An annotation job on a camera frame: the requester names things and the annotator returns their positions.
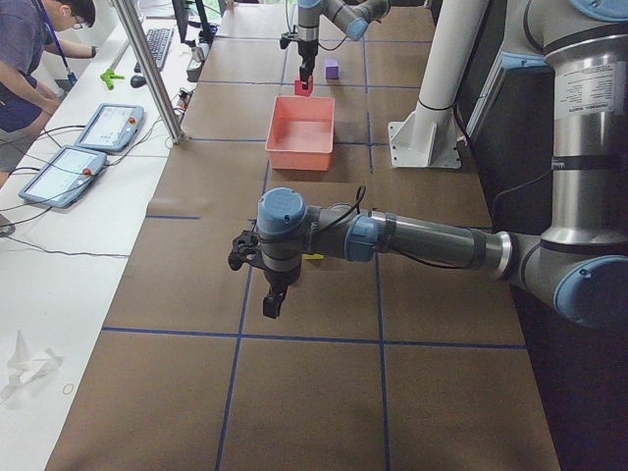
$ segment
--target white pillar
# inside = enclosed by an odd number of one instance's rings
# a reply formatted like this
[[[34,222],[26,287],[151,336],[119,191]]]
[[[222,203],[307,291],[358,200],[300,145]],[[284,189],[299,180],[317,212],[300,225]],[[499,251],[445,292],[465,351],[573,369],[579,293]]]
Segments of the white pillar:
[[[416,109],[389,123],[394,167],[460,167],[452,105],[488,4],[444,0]]]

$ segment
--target computer mouse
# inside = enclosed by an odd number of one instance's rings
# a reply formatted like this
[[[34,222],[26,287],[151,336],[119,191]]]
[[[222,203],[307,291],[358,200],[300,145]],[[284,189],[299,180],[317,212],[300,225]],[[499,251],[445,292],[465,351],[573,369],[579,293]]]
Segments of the computer mouse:
[[[146,84],[146,78],[144,76],[131,77],[131,86],[133,88],[140,88],[144,84]]]

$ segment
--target touchscreen display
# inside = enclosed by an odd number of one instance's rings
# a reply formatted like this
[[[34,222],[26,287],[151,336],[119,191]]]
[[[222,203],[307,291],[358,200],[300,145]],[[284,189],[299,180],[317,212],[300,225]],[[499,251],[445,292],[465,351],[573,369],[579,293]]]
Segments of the touchscreen display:
[[[93,154],[67,149],[46,168],[43,175],[28,188],[27,193],[50,202],[61,201],[68,197],[71,190],[77,189],[77,179],[93,159]]]
[[[82,144],[114,145],[129,123],[133,107],[105,106],[82,138]]]

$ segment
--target lanyard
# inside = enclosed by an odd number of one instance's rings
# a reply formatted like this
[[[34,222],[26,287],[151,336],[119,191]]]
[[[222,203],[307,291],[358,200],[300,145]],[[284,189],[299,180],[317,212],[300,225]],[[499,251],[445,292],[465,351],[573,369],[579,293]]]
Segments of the lanyard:
[[[63,60],[64,65],[66,66],[66,72],[68,73],[68,80],[70,81],[70,87],[72,87],[79,80],[77,79],[77,76],[75,76],[75,73],[72,72],[72,70],[70,69],[70,64],[68,64],[68,59],[66,59],[66,55],[63,53],[63,49],[61,48],[61,44],[59,43],[59,39],[57,38],[57,34],[55,33],[55,28],[52,26],[52,22],[50,21],[50,18],[48,17],[48,13],[46,12],[46,9],[43,7],[41,0],[37,0],[37,4],[38,5],[35,5],[35,7],[37,7],[37,10],[39,10],[39,15],[41,16],[43,21],[46,22],[46,25],[48,26],[48,29],[50,30],[50,34],[52,34],[52,39],[55,41],[55,45],[57,46],[57,49],[59,50],[59,55],[61,56],[61,59]]]

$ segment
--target plastic bin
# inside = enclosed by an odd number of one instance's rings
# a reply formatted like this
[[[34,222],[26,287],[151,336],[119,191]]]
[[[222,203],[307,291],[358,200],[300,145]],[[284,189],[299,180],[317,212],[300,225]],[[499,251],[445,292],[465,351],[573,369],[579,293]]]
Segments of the plastic bin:
[[[273,169],[329,170],[334,148],[334,98],[278,96],[266,151]]]

